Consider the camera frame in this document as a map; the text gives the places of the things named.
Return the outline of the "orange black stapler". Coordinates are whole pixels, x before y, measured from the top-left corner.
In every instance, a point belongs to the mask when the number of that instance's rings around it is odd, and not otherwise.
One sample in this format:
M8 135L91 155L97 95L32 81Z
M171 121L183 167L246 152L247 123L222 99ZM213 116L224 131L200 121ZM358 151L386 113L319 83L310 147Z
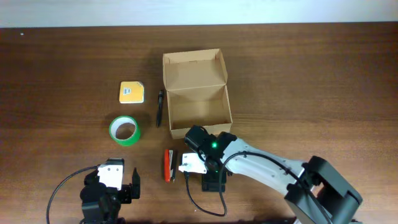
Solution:
M164 179L166 183L171 183L175 180L177 157L177 151L166 149L164 152Z

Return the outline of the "green tape roll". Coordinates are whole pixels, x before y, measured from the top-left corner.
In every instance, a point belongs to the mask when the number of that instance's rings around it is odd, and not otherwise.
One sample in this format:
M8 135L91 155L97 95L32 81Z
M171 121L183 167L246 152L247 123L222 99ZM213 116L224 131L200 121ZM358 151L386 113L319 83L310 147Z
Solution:
M136 120L130 116L119 116L109 126L109 135L121 146L132 146L141 136Z

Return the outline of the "yellow sticky note pad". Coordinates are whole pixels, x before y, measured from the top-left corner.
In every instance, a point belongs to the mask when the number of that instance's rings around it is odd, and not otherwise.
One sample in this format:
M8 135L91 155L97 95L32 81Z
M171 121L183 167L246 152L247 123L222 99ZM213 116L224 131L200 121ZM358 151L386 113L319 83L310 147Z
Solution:
M119 102L135 104L144 102L144 85L139 81L121 82Z

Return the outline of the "brown cardboard box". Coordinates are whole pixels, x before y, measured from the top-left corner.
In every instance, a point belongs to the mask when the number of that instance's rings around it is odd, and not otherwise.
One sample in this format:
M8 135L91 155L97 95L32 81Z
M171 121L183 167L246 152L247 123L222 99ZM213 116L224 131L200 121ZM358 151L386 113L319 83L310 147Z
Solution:
M172 138L194 126L210 134L231 131L228 73L221 49L163 54L163 81Z

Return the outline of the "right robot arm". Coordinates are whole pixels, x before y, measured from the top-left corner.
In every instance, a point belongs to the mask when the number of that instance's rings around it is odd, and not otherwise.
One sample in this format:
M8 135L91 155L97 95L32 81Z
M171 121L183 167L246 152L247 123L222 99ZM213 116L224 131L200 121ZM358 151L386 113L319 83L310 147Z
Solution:
M202 190L222 196L228 175L250 177L280 193L299 223L353 223L363 202L359 192L325 159L291 160L250 146L237 136L218 136L192 126L184 137L192 150L179 171L202 175Z

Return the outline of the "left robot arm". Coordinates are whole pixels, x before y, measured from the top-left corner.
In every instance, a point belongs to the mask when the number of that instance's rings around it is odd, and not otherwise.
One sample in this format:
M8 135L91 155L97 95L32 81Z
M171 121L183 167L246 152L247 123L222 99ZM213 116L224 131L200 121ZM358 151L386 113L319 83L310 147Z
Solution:
M83 223L123 224L121 205L141 196L141 178L134 169L130 184L123 184L124 159L109 158L86 175L80 192Z

